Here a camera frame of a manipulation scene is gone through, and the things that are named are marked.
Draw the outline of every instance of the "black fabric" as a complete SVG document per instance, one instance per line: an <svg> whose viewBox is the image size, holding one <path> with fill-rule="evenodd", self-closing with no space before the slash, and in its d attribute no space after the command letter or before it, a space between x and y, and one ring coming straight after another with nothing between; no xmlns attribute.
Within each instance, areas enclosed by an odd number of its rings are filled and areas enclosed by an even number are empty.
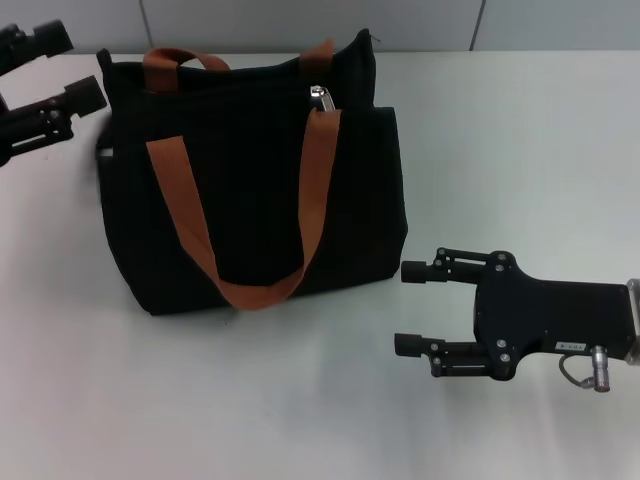
<svg viewBox="0 0 640 480"><path fill-rule="evenodd" d="M98 59L112 121L98 148L103 216L116 263L140 305L167 314L227 305L182 249L146 142L181 135L220 277L270 285L302 264L298 175L309 85L298 59L206 72L181 67L180 93L144 90L138 63ZM323 79L343 109L325 228L295 295L393 276L407 233L395 114L374 108L368 31L334 55Z"/></svg>

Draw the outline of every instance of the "metal cylinder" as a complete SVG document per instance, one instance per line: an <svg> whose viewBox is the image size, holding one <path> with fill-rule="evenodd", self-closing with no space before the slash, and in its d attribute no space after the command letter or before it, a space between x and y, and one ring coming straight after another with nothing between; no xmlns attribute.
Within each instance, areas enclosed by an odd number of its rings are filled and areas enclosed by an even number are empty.
<svg viewBox="0 0 640 480"><path fill-rule="evenodd" d="M591 349L591 363L593 364L593 389L596 392L608 392L609 387L609 360L604 347L596 345Z"/></svg>

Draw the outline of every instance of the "cable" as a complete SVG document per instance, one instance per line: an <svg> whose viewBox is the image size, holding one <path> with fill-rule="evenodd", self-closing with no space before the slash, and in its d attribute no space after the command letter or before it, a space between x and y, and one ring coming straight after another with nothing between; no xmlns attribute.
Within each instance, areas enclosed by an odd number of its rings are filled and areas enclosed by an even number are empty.
<svg viewBox="0 0 640 480"><path fill-rule="evenodd" d="M147 41L149 42L149 48L153 48L153 37L151 36L151 28L149 28L149 20L147 18L147 9L144 6L143 0L138 0L138 6L140 7L140 14L142 15L142 24L144 25L144 31L147 34Z"/></svg>
<svg viewBox="0 0 640 480"><path fill-rule="evenodd" d="M478 19L476 20L476 27L473 29L473 37L471 37L471 45L469 46L470 52L473 52L473 49L476 46L476 37L478 36L478 31L480 30L480 23L482 22L482 15L484 14L484 7L486 4L487 0L482 0L480 11L478 12Z"/></svg>
<svg viewBox="0 0 640 480"><path fill-rule="evenodd" d="M580 388L583 388L585 390L589 390L589 389L593 388L593 385L594 385L593 377L585 378L584 380L579 381L579 380L576 380L575 378L573 378L571 376L571 374L567 371L567 369L564 366L564 362L566 362L567 359L571 358L571 357L575 357L575 355L563 355L562 357L560 357L560 362L558 362L558 367L560 368L560 373L562 373L564 378L569 380L576 387L580 387Z"/></svg>

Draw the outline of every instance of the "black tote bag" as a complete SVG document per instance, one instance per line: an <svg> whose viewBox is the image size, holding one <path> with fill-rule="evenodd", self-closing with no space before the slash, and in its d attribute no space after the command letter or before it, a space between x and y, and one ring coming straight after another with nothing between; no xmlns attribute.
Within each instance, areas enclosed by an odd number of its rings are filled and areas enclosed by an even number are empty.
<svg viewBox="0 0 640 480"><path fill-rule="evenodd" d="M373 106L368 31L331 49L242 70L175 49L143 63L98 53L112 108L97 145L113 149L98 155L105 231L149 313L256 310L397 271L395 114ZM179 66L189 58L207 70Z"/></svg>

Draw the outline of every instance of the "brown leather handle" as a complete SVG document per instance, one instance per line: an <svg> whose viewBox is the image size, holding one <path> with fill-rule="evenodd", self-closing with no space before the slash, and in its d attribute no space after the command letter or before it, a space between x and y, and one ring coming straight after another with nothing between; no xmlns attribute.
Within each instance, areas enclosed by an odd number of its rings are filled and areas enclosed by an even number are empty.
<svg viewBox="0 0 640 480"><path fill-rule="evenodd" d="M142 60L145 85L153 92L177 92L178 67L197 58L207 70L228 71L229 65L215 55L180 48L154 48Z"/></svg>
<svg viewBox="0 0 640 480"><path fill-rule="evenodd" d="M147 142L151 164L182 248L234 307L259 310L287 299L318 249L324 229L331 171L336 155L340 110L309 114L300 158L298 222L304 261L298 270L270 286L247 286L220 278L198 188L182 137Z"/></svg>
<svg viewBox="0 0 640 480"><path fill-rule="evenodd" d="M152 92L177 92L178 67L197 58L204 68L212 71L228 71L229 65L215 55L207 55L180 48L154 48L142 60L147 90ZM326 40L311 50L300 54L300 74L306 78L323 75L331 70L333 40Z"/></svg>

